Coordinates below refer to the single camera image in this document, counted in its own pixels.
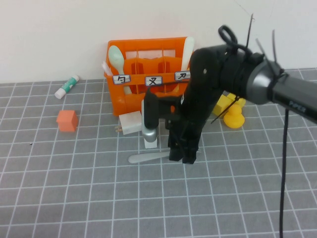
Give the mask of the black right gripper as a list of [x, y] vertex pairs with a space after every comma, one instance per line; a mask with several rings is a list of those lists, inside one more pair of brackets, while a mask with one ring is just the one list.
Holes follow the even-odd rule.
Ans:
[[169, 130], [169, 160], [194, 164], [202, 129], [208, 119], [208, 104], [198, 96], [179, 96], [173, 99], [172, 105], [175, 111], [165, 122]]

